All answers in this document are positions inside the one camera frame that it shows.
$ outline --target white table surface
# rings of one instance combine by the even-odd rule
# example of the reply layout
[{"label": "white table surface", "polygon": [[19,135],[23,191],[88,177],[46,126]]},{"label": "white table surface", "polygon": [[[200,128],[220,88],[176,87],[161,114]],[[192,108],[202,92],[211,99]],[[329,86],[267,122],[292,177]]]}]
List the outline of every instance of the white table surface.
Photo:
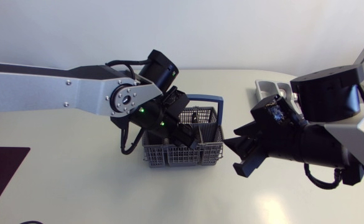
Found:
[{"label": "white table surface", "polygon": [[[223,133],[232,138],[253,120],[254,81],[292,78],[182,70],[174,85],[222,96]],[[137,132],[133,125],[128,142]],[[235,173],[240,159],[226,146],[215,166],[151,169],[140,143],[122,155],[119,135],[109,117],[76,109],[0,113],[0,146],[31,148],[0,197],[0,223],[364,223],[364,178],[322,190],[303,164],[267,158],[246,179]],[[313,166],[312,173],[333,180],[333,169]]]}]

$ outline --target basket handle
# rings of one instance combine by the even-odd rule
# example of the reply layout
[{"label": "basket handle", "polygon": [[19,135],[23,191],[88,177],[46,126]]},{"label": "basket handle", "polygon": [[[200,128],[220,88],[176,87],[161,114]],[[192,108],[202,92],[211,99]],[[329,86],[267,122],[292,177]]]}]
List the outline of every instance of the basket handle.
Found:
[{"label": "basket handle", "polygon": [[218,103],[218,125],[222,125],[223,116],[223,98],[221,96],[204,95],[204,94],[187,94],[189,100],[208,101]]}]

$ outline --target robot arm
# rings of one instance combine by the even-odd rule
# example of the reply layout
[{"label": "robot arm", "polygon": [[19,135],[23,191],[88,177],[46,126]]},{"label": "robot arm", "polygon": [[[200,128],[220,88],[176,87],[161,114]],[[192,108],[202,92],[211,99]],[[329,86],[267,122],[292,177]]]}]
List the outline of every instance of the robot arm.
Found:
[{"label": "robot arm", "polygon": [[[315,72],[291,81],[303,117],[283,97],[269,96],[252,110],[255,121],[235,130],[240,137],[225,144],[238,154],[237,174],[248,177],[267,157],[305,163],[305,173],[318,187],[333,189],[342,180],[354,185],[364,174],[364,79],[361,65]],[[309,164],[335,168],[334,183],[324,183]]]},{"label": "robot arm", "polygon": [[[128,72],[111,68],[123,64]],[[131,65],[144,65],[139,75]],[[129,154],[144,131],[195,147],[190,127],[178,115],[189,99],[173,86],[177,67],[153,50],[145,61],[112,61],[71,70],[0,64],[0,111],[78,108],[110,116],[122,130],[121,151]],[[124,150],[129,122],[141,127],[135,142]]]}]

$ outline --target gray plastic basket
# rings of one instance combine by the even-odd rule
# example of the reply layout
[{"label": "gray plastic basket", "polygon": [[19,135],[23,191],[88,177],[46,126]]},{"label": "gray plastic basket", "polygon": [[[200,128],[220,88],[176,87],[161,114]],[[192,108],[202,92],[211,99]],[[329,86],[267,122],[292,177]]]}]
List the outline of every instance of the gray plastic basket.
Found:
[{"label": "gray plastic basket", "polygon": [[[181,123],[199,128],[199,143],[195,149],[185,145],[169,144],[168,139],[161,139],[145,132],[142,138],[144,160],[150,167],[171,167],[215,165],[223,157],[222,113],[223,98],[208,95],[187,95],[190,100],[213,101],[218,103],[218,113],[213,107],[185,108],[179,115]],[[197,115],[198,123],[191,123],[193,114]]]}]

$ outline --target white wall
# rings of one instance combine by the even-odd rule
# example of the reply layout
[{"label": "white wall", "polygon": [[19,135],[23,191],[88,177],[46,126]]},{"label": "white wall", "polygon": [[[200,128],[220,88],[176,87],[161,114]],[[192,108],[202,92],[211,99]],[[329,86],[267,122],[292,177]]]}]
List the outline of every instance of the white wall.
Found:
[{"label": "white wall", "polygon": [[364,0],[0,0],[0,62],[55,68],[141,60],[291,75],[355,61]]}]

